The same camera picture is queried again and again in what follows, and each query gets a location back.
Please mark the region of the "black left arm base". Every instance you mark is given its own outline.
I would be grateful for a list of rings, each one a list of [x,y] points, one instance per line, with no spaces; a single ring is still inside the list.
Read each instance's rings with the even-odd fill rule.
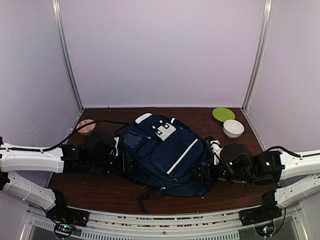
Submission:
[[[52,191],[55,196],[55,205],[46,211],[46,216],[57,222],[86,227],[90,213],[85,210],[68,207],[64,194],[56,189]]]

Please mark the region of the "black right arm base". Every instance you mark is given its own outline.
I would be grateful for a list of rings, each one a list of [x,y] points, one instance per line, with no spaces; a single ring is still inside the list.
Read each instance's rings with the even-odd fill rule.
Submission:
[[[276,190],[266,192],[262,195],[260,206],[241,210],[239,218],[242,226],[255,225],[281,217],[282,209],[277,206],[275,193]]]

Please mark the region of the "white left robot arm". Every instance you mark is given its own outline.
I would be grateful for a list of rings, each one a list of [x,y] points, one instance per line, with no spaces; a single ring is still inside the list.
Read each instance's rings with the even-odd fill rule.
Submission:
[[[45,188],[18,174],[18,171],[40,171],[60,174],[89,174],[120,169],[121,137],[95,133],[85,144],[66,144],[64,140],[51,147],[26,147],[0,143],[0,189],[41,207],[61,222],[72,218],[63,192]]]

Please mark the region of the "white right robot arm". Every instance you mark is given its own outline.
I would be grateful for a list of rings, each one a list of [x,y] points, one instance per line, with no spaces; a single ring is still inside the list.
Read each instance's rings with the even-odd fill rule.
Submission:
[[[320,152],[293,152],[282,146],[272,146],[252,155],[244,144],[221,146],[218,140],[206,137],[204,145],[208,159],[193,170],[200,180],[210,185],[213,180],[244,185],[266,186],[289,178],[304,176],[290,186],[263,194],[256,210],[259,220],[268,220],[276,210],[320,190]]]

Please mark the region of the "navy blue backpack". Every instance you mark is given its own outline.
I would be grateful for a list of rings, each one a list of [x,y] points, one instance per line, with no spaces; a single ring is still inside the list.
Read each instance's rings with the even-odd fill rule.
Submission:
[[[136,169],[124,176],[158,195],[201,197],[209,190],[194,171],[211,159],[204,140],[174,117],[144,113],[114,135],[118,156]]]

